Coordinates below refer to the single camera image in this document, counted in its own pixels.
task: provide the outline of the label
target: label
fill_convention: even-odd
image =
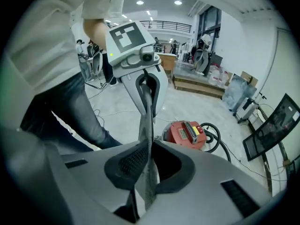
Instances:
[[[198,131],[198,129],[196,127],[193,127],[193,130],[195,131],[196,135],[200,134],[199,131]]]
[[[300,116],[300,113],[297,111],[297,112],[295,112],[295,114],[293,115],[293,119],[294,119],[294,121],[297,121],[297,119],[299,118],[299,116]]]

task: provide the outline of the wooden desk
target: wooden desk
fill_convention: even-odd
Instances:
[[[166,72],[171,73],[170,80],[169,80],[169,82],[171,82],[173,77],[173,70],[175,67],[176,55],[171,53],[161,53],[161,52],[156,52],[156,54],[159,55],[161,59],[161,66],[164,68],[164,70]]]

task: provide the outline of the wooden step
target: wooden step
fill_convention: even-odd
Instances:
[[[223,91],[186,82],[174,81],[174,87],[176,90],[200,93],[215,98],[221,98],[224,95]]]
[[[195,79],[192,79],[192,78],[186,78],[186,77],[178,76],[178,75],[174,75],[173,80],[177,81],[177,82],[189,83],[189,84],[199,85],[199,86],[202,86],[202,87],[207,87],[207,88],[211,88],[211,89],[218,90],[218,91],[221,91],[221,92],[225,91],[224,88],[220,88],[218,86],[211,85],[207,81],[195,80]]]

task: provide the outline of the black metal railing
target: black metal railing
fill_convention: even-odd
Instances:
[[[140,21],[145,28],[159,28],[159,29],[171,29],[182,32],[191,32],[191,25],[179,23],[179,22],[168,22],[168,21]]]

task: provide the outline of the jeans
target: jeans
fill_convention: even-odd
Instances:
[[[85,93],[84,80],[80,73],[36,95],[23,118],[21,128],[43,141],[54,143],[60,154],[93,151],[75,139],[52,112],[80,137],[101,149],[121,145],[97,120]]]
[[[79,59],[79,66],[80,66],[84,81],[86,83],[89,82],[91,80],[89,64],[87,62],[81,62]]]
[[[108,83],[112,78],[110,84],[114,85],[117,82],[117,79],[113,76],[113,68],[108,63],[107,53],[102,54],[102,70],[105,77],[105,81]]]
[[[202,57],[197,62],[196,71],[202,73],[208,65],[208,51],[204,50]]]

